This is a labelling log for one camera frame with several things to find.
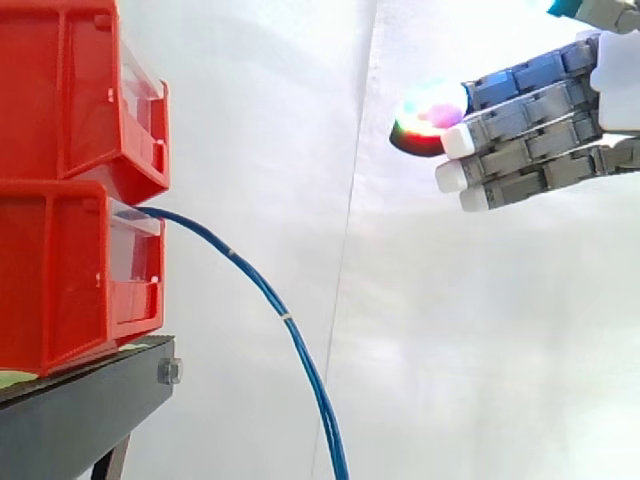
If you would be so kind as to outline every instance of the white wall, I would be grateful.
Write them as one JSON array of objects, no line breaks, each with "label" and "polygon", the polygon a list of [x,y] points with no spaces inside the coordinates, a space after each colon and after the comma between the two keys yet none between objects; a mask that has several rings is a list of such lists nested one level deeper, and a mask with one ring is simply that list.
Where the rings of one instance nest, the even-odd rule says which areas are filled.
[{"label": "white wall", "polygon": [[[354,479],[638,478],[637,179],[463,215],[435,163],[386,141],[413,83],[576,31],[486,4],[380,0],[374,29],[374,0],[129,2],[172,87],[173,188],[154,203],[252,260],[323,370],[332,346]],[[171,228],[168,255],[186,375],[125,478],[330,478],[284,327],[189,233]]]}]

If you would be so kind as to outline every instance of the blue cable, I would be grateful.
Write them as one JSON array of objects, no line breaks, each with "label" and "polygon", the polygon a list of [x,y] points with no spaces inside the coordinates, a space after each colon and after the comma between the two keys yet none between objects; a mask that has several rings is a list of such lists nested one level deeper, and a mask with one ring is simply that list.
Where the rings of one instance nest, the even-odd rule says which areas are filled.
[{"label": "blue cable", "polygon": [[284,302],[273,290],[271,285],[269,285],[269,282],[267,282],[249,262],[240,257],[229,247],[229,245],[220,240],[213,234],[213,232],[203,225],[177,213],[169,212],[160,208],[139,207],[138,210],[151,217],[163,218],[165,220],[175,222],[195,233],[237,266],[264,294],[267,301],[284,320],[284,324],[291,335],[293,345],[298,352],[304,371],[307,374],[307,378],[309,379],[309,383],[313,389],[313,394],[316,398],[316,403],[318,404],[320,418],[322,419],[322,425],[327,438],[327,445],[329,447],[329,454],[331,456],[331,464],[333,466],[335,478],[336,480],[348,480],[349,469],[344,453],[342,436],[340,435],[340,429],[338,427],[338,420],[335,412],[333,411],[327,391],[324,388],[324,384],[322,383],[322,377],[313,363],[313,359],[309,354],[309,349],[304,343],[304,339],[302,338],[300,330],[298,330],[298,326],[293,321],[293,318],[291,317],[287,307],[285,307]]}]

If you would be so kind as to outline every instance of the metal bolt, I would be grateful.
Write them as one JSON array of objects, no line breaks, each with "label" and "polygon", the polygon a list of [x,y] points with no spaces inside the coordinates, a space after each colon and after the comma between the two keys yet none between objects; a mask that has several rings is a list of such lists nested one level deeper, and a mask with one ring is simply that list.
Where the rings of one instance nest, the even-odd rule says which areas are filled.
[{"label": "metal bolt", "polygon": [[178,385],[182,381],[184,367],[180,358],[165,358],[158,366],[158,381],[163,385]]}]

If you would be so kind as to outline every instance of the orange plastic drawer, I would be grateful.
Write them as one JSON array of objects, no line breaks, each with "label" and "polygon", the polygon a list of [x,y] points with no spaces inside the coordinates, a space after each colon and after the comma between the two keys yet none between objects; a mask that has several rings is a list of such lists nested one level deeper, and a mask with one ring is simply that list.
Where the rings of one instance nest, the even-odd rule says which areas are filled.
[{"label": "orange plastic drawer", "polygon": [[0,370],[46,375],[162,326],[164,224],[96,182],[0,181]]},{"label": "orange plastic drawer", "polygon": [[129,205],[168,189],[168,90],[114,0],[0,0],[0,71],[0,178],[97,180]]}]

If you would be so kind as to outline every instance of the robot finger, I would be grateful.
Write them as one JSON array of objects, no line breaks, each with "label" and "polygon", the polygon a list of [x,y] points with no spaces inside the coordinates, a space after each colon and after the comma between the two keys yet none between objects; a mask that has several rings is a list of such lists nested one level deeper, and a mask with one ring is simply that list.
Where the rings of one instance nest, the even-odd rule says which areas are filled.
[{"label": "robot finger", "polygon": [[584,180],[640,171],[640,139],[595,145],[532,165],[460,194],[466,212],[493,210]]},{"label": "robot finger", "polygon": [[464,85],[473,112],[497,106],[554,83],[587,76],[597,63],[598,34],[544,53]]},{"label": "robot finger", "polygon": [[602,138],[597,110],[578,111],[556,123],[496,145],[487,153],[450,160],[436,169],[444,193],[466,190],[546,162]]},{"label": "robot finger", "polygon": [[591,89],[588,77],[582,76],[469,116],[442,134],[442,144],[450,159],[484,154],[529,130],[575,111],[595,108],[597,94]]}]

